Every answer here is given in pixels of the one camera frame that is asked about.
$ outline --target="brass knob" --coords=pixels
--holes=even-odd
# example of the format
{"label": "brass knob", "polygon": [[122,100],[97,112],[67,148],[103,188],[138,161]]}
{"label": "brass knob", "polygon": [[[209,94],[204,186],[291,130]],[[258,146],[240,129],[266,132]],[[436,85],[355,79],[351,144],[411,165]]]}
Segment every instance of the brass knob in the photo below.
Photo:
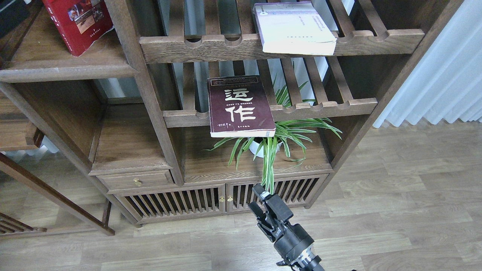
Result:
{"label": "brass knob", "polygon": [[142,182],[141,182],[138,178],[135,178],[135,179],[134,179],[134,183],[135,183],[135,185],[137,185],[137,186],[141,186],[141,185],[142,185]]}

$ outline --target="white book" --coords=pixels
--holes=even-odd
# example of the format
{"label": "white book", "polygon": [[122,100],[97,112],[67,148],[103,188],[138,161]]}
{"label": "white book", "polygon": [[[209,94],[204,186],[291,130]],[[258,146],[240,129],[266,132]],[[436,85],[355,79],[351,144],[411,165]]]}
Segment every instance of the white book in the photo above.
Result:
{"label": "white book", "polygon": [[333,55],[336,37],[310,1],[256,3],[253,8],[263,52]]}

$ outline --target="white pot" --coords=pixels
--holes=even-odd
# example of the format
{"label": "white pot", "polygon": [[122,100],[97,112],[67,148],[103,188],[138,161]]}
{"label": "white pot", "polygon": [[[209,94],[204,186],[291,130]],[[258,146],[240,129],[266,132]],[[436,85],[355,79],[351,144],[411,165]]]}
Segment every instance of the white pot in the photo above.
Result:
{"label": "white pot", "polygon": [[[281,145],[283,144],[283,142],[280,142],[278,143],[278,145],[276,146],[276,152],[280,151],[280,147]],[[261,149],[259,150],[258,154],[256,154],[256,151],[258,150],[258,147],[259,147],[259,143],[256,142],[256,141],[252,141],[251,142],[251,145],[249,145],[249,150],[254,154],[256,155],[257,157],[261,157],[261,158],[264,158],[265,157],[265,147],[261,147]]]}

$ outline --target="red book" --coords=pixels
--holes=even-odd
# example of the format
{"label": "red book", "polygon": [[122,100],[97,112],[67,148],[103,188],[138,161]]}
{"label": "red book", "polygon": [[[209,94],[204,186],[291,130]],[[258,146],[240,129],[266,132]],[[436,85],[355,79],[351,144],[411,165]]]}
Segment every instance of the red book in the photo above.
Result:
{"label": "red book", "polygon": [[257,75],[208,79],[211,137],[271,137],[276,127]]}
{"label": "red book", "polygon": [[68,50],[83,54],[94,41],[113,29],[104,0],[43,0]]}

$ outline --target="book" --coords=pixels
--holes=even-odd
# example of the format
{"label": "book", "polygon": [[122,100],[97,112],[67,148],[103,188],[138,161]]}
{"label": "book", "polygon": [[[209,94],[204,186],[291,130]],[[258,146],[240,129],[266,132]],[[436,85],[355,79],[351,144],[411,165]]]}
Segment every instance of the book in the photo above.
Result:
{"label": "book", "polygon": [[256,3],[253,13],[263,52],[333,55],[336,37],[310,1]]}
{"label": "book", "polygon": [[83,54],[113,29],[104,0],[43,0],[73,56]]}
{"label": "book", "polygon": [[211,137],[273,137],[276,127],[258,75],[208,78]]}

